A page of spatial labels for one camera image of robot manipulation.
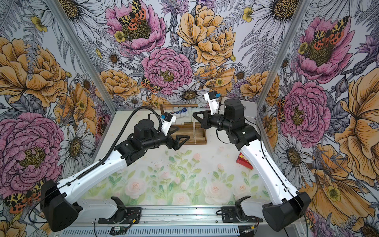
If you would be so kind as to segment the wooden jewelry display stand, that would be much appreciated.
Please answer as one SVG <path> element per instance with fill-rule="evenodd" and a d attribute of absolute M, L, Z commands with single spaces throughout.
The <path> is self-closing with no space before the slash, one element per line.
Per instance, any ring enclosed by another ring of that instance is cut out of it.
<path fill-rule="evenodd" d="M 165 112 L 173 114 L 186 107 L 189 115 L 183 118 L 176 118 L 173 126 L 179 128 L 176 135 L 188 135 L 190 139 L 186 142 L 187 145 L 206 145 L 207 135 L 206 130 L 200 127 L 200 123 L 192 117 L 193 112 L 199 111 L 198 104 L 160 104 L 159 109 L 163 115 Z"/>

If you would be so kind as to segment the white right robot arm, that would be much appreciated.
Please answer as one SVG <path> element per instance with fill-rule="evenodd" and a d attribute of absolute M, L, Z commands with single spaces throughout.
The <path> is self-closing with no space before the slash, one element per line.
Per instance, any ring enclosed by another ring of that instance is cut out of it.
<path fill-rule="evenodd" d="M 225 131 L 231 144 L 244 155 L 258 172 L 266 187 L 270 201 L 258 202 L 252 196 L 244 196 L 235 202 L 238 220 L 246 222 L 249 217 L 261 218 L 276 232 L 295 221 L 305 218 L 311 202 L 306 192 L 300 192 L 269 155 L 262 141 L 258 126 L 246 119 L 244 105 L 239 99 L 227 99 L 224 113 L 219 113 L 219 100 L 205 97 L 208 111 L 193 113 L 193 117 L 204 129 L 216 128 Z"/>

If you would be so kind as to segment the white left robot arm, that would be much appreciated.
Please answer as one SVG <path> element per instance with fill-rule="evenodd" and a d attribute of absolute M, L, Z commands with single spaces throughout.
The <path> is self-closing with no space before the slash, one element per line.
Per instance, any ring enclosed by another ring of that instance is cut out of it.
<path fill-rule="evenodd" d="M 111 149 L 108 157 L 58 182 L 47 181 L 41 188 L 40 209 L 50 229 L 62 231 L 77 220 L 105 221 L 107 224 L 122 223 L 127 218 L 126 206 L 118 197 L 110 202 L 89 204 L 80 198 L 111 174 L 128 167 L 142 158 L 149 149 L 165 145 L 169 149 L 180 149 L 189 139 L 188 135 L 175 135 L 171 123 L 165 121 L 161 130 L 154 128 L 154 122 L 143 119 L 134 126 L 128 138 Z"/>

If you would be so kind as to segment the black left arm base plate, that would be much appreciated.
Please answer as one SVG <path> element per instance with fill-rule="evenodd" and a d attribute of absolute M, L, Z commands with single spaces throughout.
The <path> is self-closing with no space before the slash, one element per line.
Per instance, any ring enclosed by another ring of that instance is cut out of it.
<path fill-rule="evenodd" d="M 109 218 L 99 218 L 98 224 L 139 224 L 142 208 L 127 207 L 119 197 L 111 197 L 117 210 Z"/>

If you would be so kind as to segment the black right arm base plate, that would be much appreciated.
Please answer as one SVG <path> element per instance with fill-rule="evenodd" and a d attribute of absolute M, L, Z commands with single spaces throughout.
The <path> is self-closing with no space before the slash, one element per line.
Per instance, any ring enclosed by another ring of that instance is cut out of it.
<path fill-rule="evenodd" d="M 258 223 L 263 222 L 262 205 L 251 196 L 244 196 L 234 206 L 223 206 L 216 211 L 223 223 Z"/>

